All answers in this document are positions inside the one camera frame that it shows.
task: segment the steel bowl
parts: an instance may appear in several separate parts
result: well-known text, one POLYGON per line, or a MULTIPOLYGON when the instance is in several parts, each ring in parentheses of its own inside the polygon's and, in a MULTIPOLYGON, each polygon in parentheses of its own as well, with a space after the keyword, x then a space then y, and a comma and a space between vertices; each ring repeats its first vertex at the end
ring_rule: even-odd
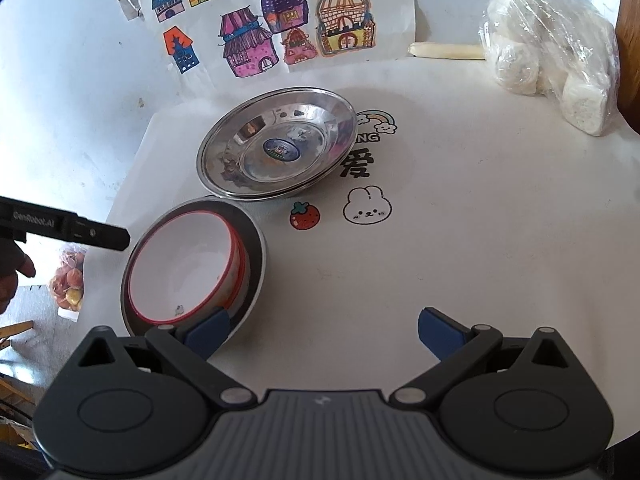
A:
POLYGON ((338 94, 319 88, 268 92, 210 129, 198 150, 198 176, 221 198, 289 196, 340 164, 356 134, 356 112, 338 94))

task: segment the plastic wrap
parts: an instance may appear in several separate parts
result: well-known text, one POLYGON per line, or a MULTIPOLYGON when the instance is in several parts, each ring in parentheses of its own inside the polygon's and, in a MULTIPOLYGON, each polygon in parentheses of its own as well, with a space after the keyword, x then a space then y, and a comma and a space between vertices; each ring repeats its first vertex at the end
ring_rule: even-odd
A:
POLYGON ((49 291, 63 310, 78 312, 84 296, 84 255, 86 249, 65 244, 60 253, 60 266, 49 282, 49 291))
POLYGON ((489 0, 480 30, 496 81, 558 100, 564 118, 599 136, 617 111, 613 26, 585 0, 489 0))

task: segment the human hand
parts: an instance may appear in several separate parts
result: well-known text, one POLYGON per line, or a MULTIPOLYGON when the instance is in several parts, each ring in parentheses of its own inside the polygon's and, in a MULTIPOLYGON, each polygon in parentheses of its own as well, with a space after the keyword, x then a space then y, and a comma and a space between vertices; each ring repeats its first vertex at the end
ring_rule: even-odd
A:
POLYGON ((13 240, 0 238, 0 314, 6 310, 18 290, 18 272, 27 278, 36 275, 31 258, 13 240))

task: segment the white enamel bowl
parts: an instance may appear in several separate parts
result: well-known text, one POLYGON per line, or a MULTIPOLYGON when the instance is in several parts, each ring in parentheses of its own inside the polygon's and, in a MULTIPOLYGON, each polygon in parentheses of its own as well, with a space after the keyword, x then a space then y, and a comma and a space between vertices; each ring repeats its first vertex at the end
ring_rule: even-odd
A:
POLYGON ((246 250, 235 229, 216 213, 196 210, 146 240, 131 263, 127 295, 146 322, 175 323, 205 306, 233 309, 247 282, 246 250))

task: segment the cartoon rabbit print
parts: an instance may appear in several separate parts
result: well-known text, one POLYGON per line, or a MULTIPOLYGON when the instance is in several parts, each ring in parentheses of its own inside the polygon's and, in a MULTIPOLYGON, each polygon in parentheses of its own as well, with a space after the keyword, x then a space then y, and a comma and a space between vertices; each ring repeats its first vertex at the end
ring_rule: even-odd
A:
POLYGON ((391 202, 378 186, 356 187, 349 192, 342 214, 357 225, 378 224, 391 215, 391 202))

